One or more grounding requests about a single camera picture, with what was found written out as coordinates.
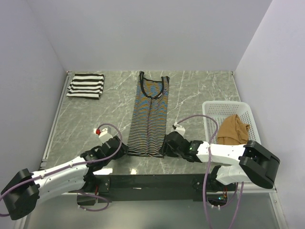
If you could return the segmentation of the thin striped tank top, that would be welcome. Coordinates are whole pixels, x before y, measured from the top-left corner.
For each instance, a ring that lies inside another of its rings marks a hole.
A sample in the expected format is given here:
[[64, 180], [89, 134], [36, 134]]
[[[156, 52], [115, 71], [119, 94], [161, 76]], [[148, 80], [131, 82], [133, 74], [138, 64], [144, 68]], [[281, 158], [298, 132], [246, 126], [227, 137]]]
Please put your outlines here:
[[128, 155], [163, 158], [160, 149], [166, 135], [169, 81], [168, 76], [154, 81], [145, 78], [143, 71], [139, 72]]

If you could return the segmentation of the wide striped tank top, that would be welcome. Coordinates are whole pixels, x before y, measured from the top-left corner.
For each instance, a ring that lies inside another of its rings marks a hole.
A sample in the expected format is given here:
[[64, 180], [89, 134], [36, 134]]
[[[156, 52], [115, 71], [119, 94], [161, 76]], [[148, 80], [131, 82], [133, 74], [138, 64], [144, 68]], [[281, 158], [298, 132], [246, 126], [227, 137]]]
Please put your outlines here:
[[103, 88], [104, 74], [76, 73], [68, 86], [66, 96], [99, 100]]

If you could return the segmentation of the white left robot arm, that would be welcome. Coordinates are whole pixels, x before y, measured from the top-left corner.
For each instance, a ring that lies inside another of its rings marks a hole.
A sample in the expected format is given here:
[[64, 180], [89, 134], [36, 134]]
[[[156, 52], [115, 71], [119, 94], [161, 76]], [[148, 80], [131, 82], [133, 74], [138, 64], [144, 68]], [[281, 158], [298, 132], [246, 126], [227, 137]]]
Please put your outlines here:
[[18, 220], [38, 204], [63, 193], [95, 191], [100, 183], [94, 172], [126, 155], [127, 151], [128, 147], [115, 136], [59, 166], [35, 172], [19, 171], [1, 192], [0, 198], [8, 211], [1, 216]]

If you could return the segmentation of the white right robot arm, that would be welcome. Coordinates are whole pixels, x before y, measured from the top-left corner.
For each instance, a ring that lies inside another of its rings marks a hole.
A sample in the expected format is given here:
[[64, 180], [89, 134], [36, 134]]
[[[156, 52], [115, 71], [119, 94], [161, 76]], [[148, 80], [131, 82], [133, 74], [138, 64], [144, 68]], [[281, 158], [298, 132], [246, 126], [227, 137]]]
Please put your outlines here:
[[209, 144], [200, 140], [188, 141], [176, 131], [165, 136], [160, 153], [188, 162], [217, 163], [209, 178], [209, 185], [214, 190], [242, 182], [272, 189], [280, 165], [280, 159], [256, 141], [249, 140], [245, 145]]

